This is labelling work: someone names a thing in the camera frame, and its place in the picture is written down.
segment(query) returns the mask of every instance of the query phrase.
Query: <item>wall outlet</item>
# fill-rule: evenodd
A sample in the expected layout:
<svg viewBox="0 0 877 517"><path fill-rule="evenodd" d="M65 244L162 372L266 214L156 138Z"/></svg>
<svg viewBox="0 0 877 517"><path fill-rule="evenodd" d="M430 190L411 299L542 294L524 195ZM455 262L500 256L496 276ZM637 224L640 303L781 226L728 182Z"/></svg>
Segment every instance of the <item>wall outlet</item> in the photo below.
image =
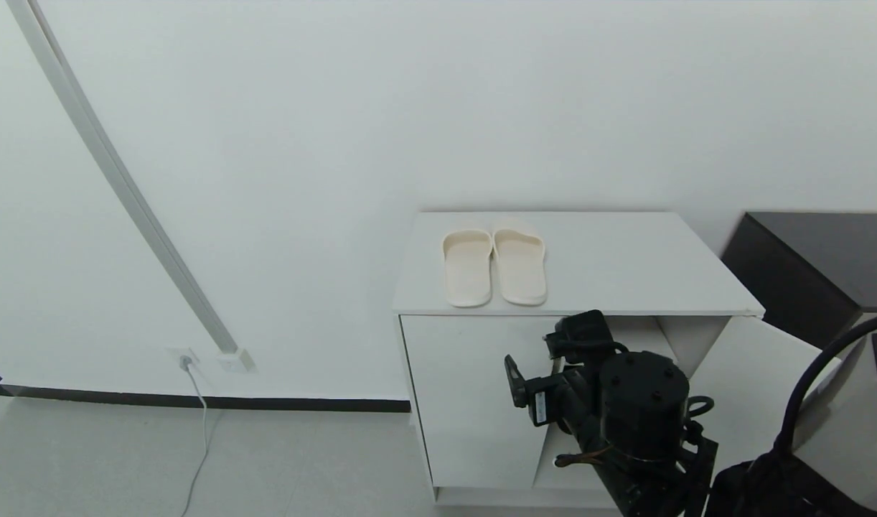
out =
<svg viewBox="0 0 877 517"><path fill-rule="evenodd" d="M254 369L254 360L247 350L238 349L236 353L220 353L215 356L225 372L247 373Z"/></svg>
<svg viewBox="0 0 877 517"><path fill-rule="evenodd" d="M199 364L200 362L200 358L196 357L193 349L165 347L164 350L167 352L167 355L174 358L174 365L178 368L180 367L180 356L188 355L193 360L193 364Z"/></svg>

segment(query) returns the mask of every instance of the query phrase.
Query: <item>black cabinet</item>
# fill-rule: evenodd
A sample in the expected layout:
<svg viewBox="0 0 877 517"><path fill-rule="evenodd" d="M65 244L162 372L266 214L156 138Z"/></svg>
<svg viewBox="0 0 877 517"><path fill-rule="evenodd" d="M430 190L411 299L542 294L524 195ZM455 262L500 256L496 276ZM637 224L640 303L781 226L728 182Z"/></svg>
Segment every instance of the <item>black cabinet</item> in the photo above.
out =
<svg viewBox="0 0 877 517"><path fill-rule="evenodd" d="M877 315L877 213L749 212L723 263L764 321L816 347Z"/></svg>

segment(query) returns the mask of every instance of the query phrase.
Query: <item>baseboard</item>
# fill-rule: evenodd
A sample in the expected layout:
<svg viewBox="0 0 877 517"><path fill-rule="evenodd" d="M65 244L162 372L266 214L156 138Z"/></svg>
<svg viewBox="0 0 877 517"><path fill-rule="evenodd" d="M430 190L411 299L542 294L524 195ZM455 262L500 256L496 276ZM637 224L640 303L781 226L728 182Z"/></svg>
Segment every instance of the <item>baseboard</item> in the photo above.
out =
<svg viewBox="0 0 877 517"><path fill-rule="evenodd" d="M196 396L153 395L152 393L108 393L74 389L38 388L2 385L0 396L29 399L70 400L126 406L165 406L166 408L202 408ZM380 399L238 399L232 396L206 396L211 409L254 409L274 411L363 411L372 413L409 413L408 400Z"/></svg>

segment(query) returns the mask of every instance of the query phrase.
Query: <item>white cable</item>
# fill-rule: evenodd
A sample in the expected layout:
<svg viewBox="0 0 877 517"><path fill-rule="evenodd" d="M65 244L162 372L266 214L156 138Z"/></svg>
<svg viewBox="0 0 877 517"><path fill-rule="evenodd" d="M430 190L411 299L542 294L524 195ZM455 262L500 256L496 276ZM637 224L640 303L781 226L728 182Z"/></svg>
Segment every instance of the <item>white cable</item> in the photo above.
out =
<svg viewBox="0 0 877 517"><path fill-rule="evenodd" d="M193 499L193 488L196 487L196 478L200 476L200 470L202 470L202 465L206 462L206 458L209 457L209 434L206 432L206 414L209 412L209 406L206 405L206 400L202 398L202 393L200 393L200 387L196 386L196 379L193 378L193 374L189 372L189 366L193 363L193 360L187 356L183 356L180 358L180 368L189 376L189 382L193 383L193 388L196 389L196 396L199 397L200 402L202 402L202 447L205 451L202 453L202 461L200 461L199 467L196 467L196 474L193 475L193 481L189 484L189 493L187 494L187 504L183 507L183 513L180 513L180 517L184 517L189 510L189 502Z"/></svg>

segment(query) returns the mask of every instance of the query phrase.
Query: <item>floor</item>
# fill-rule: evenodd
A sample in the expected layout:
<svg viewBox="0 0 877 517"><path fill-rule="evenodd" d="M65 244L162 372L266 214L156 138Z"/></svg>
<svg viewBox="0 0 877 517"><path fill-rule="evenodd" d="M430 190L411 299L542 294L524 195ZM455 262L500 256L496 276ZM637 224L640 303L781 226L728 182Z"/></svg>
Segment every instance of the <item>floor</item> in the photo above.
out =
<svg viewBox="0 0 877 517"><path fill-rule="evenodd" d="M409 415L210 410L188 517L597 517L435 507ZM0 396L0 517L179 517L202 410Z"/></svg>

